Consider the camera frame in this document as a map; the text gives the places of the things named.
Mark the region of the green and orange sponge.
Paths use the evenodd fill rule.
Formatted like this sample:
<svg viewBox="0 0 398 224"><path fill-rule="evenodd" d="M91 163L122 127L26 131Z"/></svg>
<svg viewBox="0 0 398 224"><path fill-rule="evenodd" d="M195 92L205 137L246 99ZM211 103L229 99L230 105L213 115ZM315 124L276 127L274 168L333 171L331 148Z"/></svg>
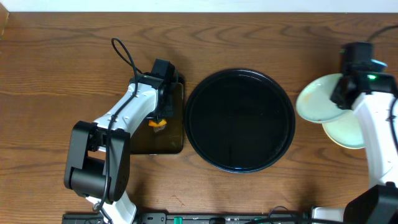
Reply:
<svg viewBox="0 0 398 224"><path fill-rule="evenodd" d="M148 125L153 127L153 128L159 128L163 127L167 124L167 121L165 119L160 119L160 120L149 120Z"/></svg>

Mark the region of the light blue plate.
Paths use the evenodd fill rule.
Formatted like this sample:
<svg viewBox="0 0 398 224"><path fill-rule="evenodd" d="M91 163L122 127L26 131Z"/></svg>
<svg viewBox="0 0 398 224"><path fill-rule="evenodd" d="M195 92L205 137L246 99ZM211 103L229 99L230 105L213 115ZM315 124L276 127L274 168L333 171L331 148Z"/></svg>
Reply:
<svg viewBox="0 0 398 224"><path fill-rule="evenodd" d="M364 148L364 139L357 117L348 111L336 121L323 123L326 135L339 146L348 149Z"/></svg>
<svg viewBox="0 0 398 224"><path fill-rule="evenodd" d="M348 110L342 110L330 100L339 79L343 75L334 73L317 78L308 84L299 94L296 111L300 117L312 123L330 123L344 116Z"/></svg>

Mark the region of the yellow plate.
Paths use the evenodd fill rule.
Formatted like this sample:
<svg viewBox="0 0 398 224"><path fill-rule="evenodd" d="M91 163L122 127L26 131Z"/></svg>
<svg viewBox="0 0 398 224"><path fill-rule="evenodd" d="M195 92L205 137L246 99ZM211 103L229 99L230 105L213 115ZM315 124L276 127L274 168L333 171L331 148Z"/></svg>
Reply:
<svg viewBox="0 0 398 224"><path fill-rule="evenodd" d="M322 125L322 128L323 128L325 134L328 136L328 138L329 138L331 141L333 141L335 144L337 144L337 145L339 145L339 146L341 146L341 147L343 147L343 148L346 148L346 149L363 149L363 148L364 148L364 144L360 144L360 145L345 145L345 144L341 144L340 142L335 141L335 140L329 135L329 133L326 131L324 125Z"/></svg>

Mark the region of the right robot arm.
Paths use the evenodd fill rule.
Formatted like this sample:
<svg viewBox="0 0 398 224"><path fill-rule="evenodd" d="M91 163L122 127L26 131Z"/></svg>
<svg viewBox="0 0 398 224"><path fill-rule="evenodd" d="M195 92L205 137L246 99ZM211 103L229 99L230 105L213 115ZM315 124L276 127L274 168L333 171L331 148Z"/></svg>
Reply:
<svg viewBox="0 0 398 224"><path fill-rule="evenodd" d="M343 75L330 97L359 121L368 161L369 188L345 208L317 207L310 223L397 223L397 84L376 72Z"/></svg>

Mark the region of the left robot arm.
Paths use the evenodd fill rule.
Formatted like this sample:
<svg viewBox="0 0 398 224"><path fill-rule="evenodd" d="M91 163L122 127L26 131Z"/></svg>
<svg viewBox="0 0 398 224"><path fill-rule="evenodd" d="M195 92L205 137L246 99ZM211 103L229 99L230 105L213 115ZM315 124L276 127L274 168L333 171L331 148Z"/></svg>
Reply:
<svg viewBox="0 0 398 224"><path fill-rule="evenodd" d="M131 155L178 154L183 149L184 98L182 77L145 73L131 79L106 114L74 125L64 184L98 213L77 223L134 223L137 207L126 192Z"/></svg>

